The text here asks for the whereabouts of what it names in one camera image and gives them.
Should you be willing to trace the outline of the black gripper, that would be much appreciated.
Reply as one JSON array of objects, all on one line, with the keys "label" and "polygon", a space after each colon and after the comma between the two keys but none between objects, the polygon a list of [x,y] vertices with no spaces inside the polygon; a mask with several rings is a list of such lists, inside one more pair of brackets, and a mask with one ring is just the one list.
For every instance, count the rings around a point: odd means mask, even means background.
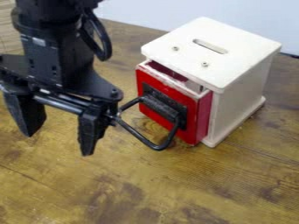
[{"label": "black gripper", "polygon": [[0,58],[0,90],[19,130],[31,137],[43,126],[46,106],[79,116],[79,146],[94,154],[107,127],[115,123],[120,89],[94,69],[94,60],[111,57],[106,33],[99,39],[88,31],[64,35],[22,35],[23,55]]}]

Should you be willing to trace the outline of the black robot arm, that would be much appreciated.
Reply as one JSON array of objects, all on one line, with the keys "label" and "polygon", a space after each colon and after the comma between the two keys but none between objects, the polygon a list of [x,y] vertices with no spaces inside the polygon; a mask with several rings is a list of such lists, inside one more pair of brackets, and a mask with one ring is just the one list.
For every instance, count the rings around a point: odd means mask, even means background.
[{"label": "black robot arm", "polygon": [[42,128],[46,107],[79,116],[79,146],[94,153],[118,114],[122,90],[99,76],[94,60],[112,55],[94,10],[103,0],[15,0],[14,28],[23,54],[0,54],[0,92],[26,136]]}]

